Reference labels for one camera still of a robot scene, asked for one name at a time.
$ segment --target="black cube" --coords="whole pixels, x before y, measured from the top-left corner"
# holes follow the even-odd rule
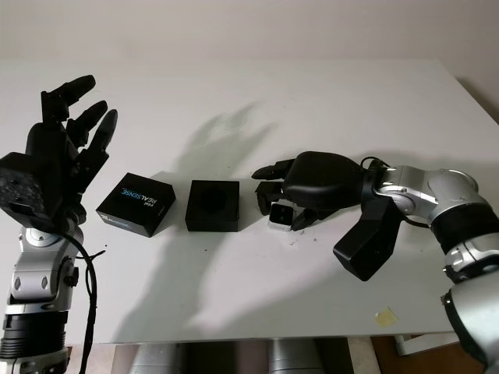
[[[238,231],[239,182],[193,181],[187,204],[189,231]]]

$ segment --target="black box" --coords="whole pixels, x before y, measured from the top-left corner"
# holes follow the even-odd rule
[[[187,204],[189,231],[238,231],[239,182],[193,181]]]
[[[150,238],[174,201],[171,185],[127,173],[97,213],[106,224]]]

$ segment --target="white wall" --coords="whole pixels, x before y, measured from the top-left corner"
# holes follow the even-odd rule
[[[499,0],[0,4],[3,58],[439,58],[499,119]]]

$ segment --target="black cable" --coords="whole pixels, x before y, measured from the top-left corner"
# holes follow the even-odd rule
[[[417,228],[430,228],[427,224],[424,224],[423,222],[418,222],[418,221],[413,221],[410,218],[407,218],[407,216],[404,216],[404,222],[416,226]]]
[[[386,162],[384,162],[383,160],[381,160],[380,158],[378,157],[375,157],[375,156],[367,156],[367,157],[364,157],[362,159],[362,161],[360,161],[360,167],[363,168],[364,167],[364,162],[366,162],[367,160],[378,160],[378,161],[381,161],[383,163],[384,166],[386,166],[387,168],[390,167],[389,164],[387,164]]]
[[[90,298],[90,307],[88,309],[87,328],[85,330],[85,341],[83,342],[83,353],[80,366],[80,374],[84,374],[87,370],[88,357],[90,355],[90,351],[92,350],[92,343],[94,342],[94,324],[95,324],[95,317],[97,315],[97,277],[95,275],[95,268],[92,263],[92,260],[95,257],[104,253],[105,251],[100,251],[95,255],[89,256],[86,249],[73,236],[68,234],[58,234],[58,235],[60,235],[68,242],[70,242],[72,245],[74,245],[82,255],[80,258],[84,259],[85,263],[87,264],[87,271],[85,273],[85,282],[87,284],[87,292]]]

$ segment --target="table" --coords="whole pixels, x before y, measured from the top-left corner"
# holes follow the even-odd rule
[[[499,128],[434,61],[0,62],[0,151],[23,151],[41,119],[41,90],[85,74],[97,86],[72,107],[105,99],[119,111],[108,163],[84,195],[82,226],[95,260],[95,342],[352,336],[450,331],[439,297],[451,282],[428,230],[402,224],[395,254],[366,283],[332,248],[352,209],[301,232],[267,229],[252,171],[304,150],[360,161],[457,168],[497,211]],[[172,183],[177,196],[153,238],[104,224],[94,212],[126,172]],[[192,179],[241,182],[238,233],[189,233]],[[7,291],[19,225],[2,213],[0,284]],[[389,307],[398,322],[374,316]],[[83,341],[81,281],[67,324]]]

